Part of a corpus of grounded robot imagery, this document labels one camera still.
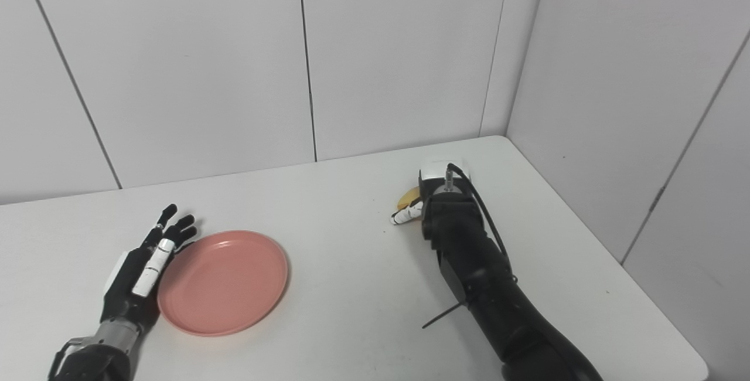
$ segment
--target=black finger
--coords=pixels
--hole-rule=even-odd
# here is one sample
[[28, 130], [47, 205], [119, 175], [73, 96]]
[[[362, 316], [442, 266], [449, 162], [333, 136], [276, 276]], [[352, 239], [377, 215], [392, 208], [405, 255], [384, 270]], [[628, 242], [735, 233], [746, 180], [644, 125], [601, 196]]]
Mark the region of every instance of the black finger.
[[175, 249], [179, 248], [184, 244], [187, 240], [189, 240], [191, 237], [198, 234], [198, 229], [196, 229], [194, 226], [190, 226], [187, 229], [183, 230], [178, 234], [177, 239], [174, 240], [175, 242]]
[[159, 217], [159, 220], [156, 222], [157, 224], [161, 224], [162, 227], [166, 226], [166, 222], [169, 221], [170, 218], [174, 217], [177, 213], [177, 205], [169, 204], [168, 207], [164, 208], [163, 211], [161, 211], [161, 217]]
[[183, 218], [180, 218], [180, 220], [175, 223], [175, 226], [181, 232], [182, 230], [187, 229], [189, 226], [193, 226], [193, 223], [195, 223], [195, 217], [193, 215], [186, 215]]

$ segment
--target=robotic hand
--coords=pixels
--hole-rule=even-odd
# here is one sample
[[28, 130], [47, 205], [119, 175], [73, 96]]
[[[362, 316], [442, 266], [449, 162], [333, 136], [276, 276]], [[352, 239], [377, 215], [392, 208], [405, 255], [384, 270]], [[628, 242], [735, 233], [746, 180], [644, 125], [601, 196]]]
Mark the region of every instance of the robotic hand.
[[93, 336], [67, 341], [54, 356], [49, 381], [129, 381], [129, 353], [159, 317], [156, 284], [161, 271], [172, 252], [197, 233], [192, 215], [164, 230], [176, 213], [177, 205], [165, 208], [142, 244], [123, 253], [104, 294], [99, 330]]
[[[591, 362], [539, 314], [517, 285], [495, 224], [466, 174], [450, 162], [420, 172], [422, 233], [458, 304], [466, 305], [500, 360], [508, 381], [602, 381]], [[404, 211], [397, 224], [407, 220]], [[487, 236], [484, 213], [497, 242]]]

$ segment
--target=black cable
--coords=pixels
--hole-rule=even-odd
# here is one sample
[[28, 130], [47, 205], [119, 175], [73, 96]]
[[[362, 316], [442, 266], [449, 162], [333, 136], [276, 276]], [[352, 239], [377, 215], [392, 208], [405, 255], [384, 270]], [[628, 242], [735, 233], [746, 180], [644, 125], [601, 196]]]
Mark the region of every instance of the black cable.
[[466, 177], [466, 173], [463, 172], [457, 165], [453, 164], [452, 162], [448, 163], [448, 170], [450, 170], [453, 173], [456, 173], [457, 175], [461, 176], [464, 181], [466, 181], [466, 184], [469, 185], [469, 189], [471, 189], [472, 194], [474, 194], [474, 198], [476, 198], [477, 204], [479, 204], [479, 207], [482, 208], [482, 213], [484, 213], [485, 218], [487, 219], [487, 225], [490, 226], [490, 231], [492, 232], [492, 235], [495, 236], [495, 242], [497, 242], [498, 247], [500, 248], [500, 252], [503, 253], [503, 255], [508, 256], [508, 252], [506, 251], [506, 245], [503, 244], [503, 239], [500, 238], [500, 234], [497, 232], [497, 229], [495, 228], [495, 222], [492, 221], [492, 216], [490, 216], [490, 212], [487, 211], [487, 207], [485, 207], [485, 202], [482, 201], [482, 197], [479, 196], [479, 192], [476, 191], [476, 187], [471, 183], [471, 180]]

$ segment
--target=white wall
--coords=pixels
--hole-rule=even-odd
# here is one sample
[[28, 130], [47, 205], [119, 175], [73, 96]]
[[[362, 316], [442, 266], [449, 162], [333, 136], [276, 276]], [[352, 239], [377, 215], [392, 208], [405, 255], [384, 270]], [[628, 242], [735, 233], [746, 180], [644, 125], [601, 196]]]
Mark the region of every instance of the white wall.
[[505, 135], [539, 0], [503, 0], [481, 136]]
[[[62, 85], [11, 85], [77, 101], [50, 34], [30, 28], [40, 12], [29, 1], [5, 0], [29, 15], [13, 19], [21, 43], [6, 37], [12, 50], [0, 60], [13, 66], [23, 57], [36, 80], [46, 70]], [[124, 187], [309, 162], [314, 135], [318, 158], [328, 159], [503, 134], [512, 103], [503, 81], [517, 78], [536, 5], [509, 0], [500, 23], [503, 0], [305, 0], [304, 14], [302, 0], [40, 1]], [[49, 57], [35, 58], [24, 43]], [[493, 54], [502, 56], [495, 67]], [[38, 108], [52, 110], [38, 101], [4, 105], [12, 122], [5, 129], [23, 127]], [[88, 136], [91, 125], [79, 123], [54, 141]], [[45, 175], [27, 188], [33, 172], [21, 163], [34, 160], [26, 155], [65, 151], [38, 144], [6, 142], [22, 151], [14, 152], [13, 172], [3, 170], [12, 187], [6, 202], [113, 187], [107, 172], [105, 187], [88, 175], [101, 173], [94, 148], [91, 168], [71, 161], [83, 185]]]
[[41, 0], [124, 187], [313, 161], [300, 0]]
[[0, 204], [117, 189], [35, 0], [0, 17]]
[[750, 26], [750, 0], [541, 0], [509, 138], [616, 258]]
[[625, 262], [712, 381], [750, 379], [748, 122], [745, 47]]
[[478, 136], [502, 4], [305, 0], [319, 159]]

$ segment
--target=wall seam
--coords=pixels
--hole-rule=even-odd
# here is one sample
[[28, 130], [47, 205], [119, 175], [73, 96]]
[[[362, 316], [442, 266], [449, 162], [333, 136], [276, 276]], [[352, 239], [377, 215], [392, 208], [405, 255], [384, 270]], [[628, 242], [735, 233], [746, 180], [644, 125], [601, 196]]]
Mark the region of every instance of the wall seam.
[[83, 95], [81, 94], [81, 90], [80, 88], [78, 88], [78, 82], [76, 82], [75, 77], [73, 77], [73, 71], [70, 69], [70, 65], [68, 64], [67, 59], [65, 58], [65, 54], [62, 52], [62, 47], [60, 46], [60, 42], [57, 39], [57, 36], [54, 34], [52, 24], [49, 22], [49, 18], [47, 17], [47, 14], [45, 12], [45, 7], [43, 7], [41, 0], [34, 0], [34, 1], [36, 2], [37, 7], [39, 8], [39, 12], [41, 13], [43, 20], [45, 20], [47, 30], [49, 31], [49, 36], [52, 37], [52, 41], [54, 43], [54, 48], [56, 48], [57, 53], [60, 56], [60, 60], [62, 61], [62, 66], [65, 68], [65, 71], [67, 72], [68, 79], [70, 79], [70, 84], [73, 85], [73, 90], [75, 90], [76, 96], [78, 97], [78, 101], [81, 105], [81, 108], [83, 108], [83, 113], [86, 115], [86, 119], [88, 119], [88, 124], [91, 125], [91, 130], [94, 132], [94, 137], [96, 137], [96, 140], [99, 143], [99, 149], [101, 149], [101, 153], [104, 155], [104, 159], [105, 161], [107, 161], [107, 165], [110, 167], [110, 172], [112, 172], [112, 177], [115, 179], [115, 183], [117, 183], [117, 188], [122, 189], [120, 178], [117, 176], [117, 172], [115, 172], [114, 165], [112, 165], [112, 159], [110, 159], [110, 155], [107, 153], [107, 149], [104, 148], [104, 141], [101, 140], [101, 136], [99, 135], [99, 130], [97, 129], [96, 124], [94, 123], [93, 117], [91, 117], [91, 112], [88, 110], [88, 106], [86, 106], [86, 101], [83, 100]]

